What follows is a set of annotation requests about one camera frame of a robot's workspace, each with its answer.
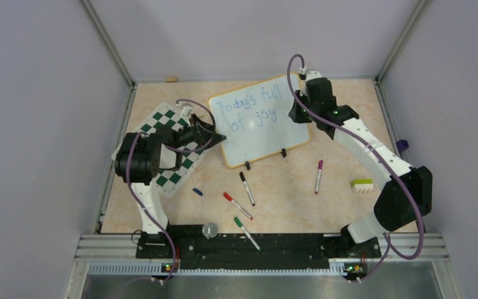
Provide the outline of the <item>blue marker cap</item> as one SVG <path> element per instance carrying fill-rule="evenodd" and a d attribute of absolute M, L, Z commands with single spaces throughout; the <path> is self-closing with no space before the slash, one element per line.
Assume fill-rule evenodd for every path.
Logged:
<path fill-rule="evenodd" d="M 197 188 L 193 188 L 193 192 L 195 192 L 195 193 L 198 194 L 199 196 L 203 196 L 203 192 L 200 191 L 200 190 L 197 189 Z"/>

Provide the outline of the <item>yellow framed whiteboard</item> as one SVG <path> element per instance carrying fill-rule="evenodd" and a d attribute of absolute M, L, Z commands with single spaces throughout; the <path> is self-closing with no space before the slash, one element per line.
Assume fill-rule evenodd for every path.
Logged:
<path fill-rule="evenodd" d="M 229 168 L 281 153 L 307 143 L 307 124 L 294 123 L 292 88 L 299 89 L 296 74 L 282 75 L 232 90 L 209 100 L 217 133 Z"/>

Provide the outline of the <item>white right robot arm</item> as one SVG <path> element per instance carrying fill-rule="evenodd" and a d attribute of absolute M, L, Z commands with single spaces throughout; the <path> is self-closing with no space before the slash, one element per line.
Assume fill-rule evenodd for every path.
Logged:
<path fill-rule="evenodd" d="M 380 190 L 372 211 L 342 229 L 341 251 L 356 257 L 366 241 L 411 222 L 423 230 L 423 216 L 431 210 L 429 169 L 402 160 L 373 135 L 354 109 L 339 106 L 331 81 L 318 71 L 303 67 L 299 78 L 303 86 L 293 92 L 289 117 L 295 123 L 315 123 L 357 159 Z"/>

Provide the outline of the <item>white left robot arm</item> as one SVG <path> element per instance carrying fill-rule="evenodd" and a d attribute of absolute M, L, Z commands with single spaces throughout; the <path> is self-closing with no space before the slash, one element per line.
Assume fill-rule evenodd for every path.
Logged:
<path fill-rule="evenodd" d="M 136 198 L 144 233 L 163 233 L 169 224 L 159 198 L 160 172 L 178 171 L 185 154 L 200 153 L 226 139 L 214 123 L 194 114 L 179 129 L 161 125 L 152 133 L 125 134 L 114 154 L 115 173 Z"/>

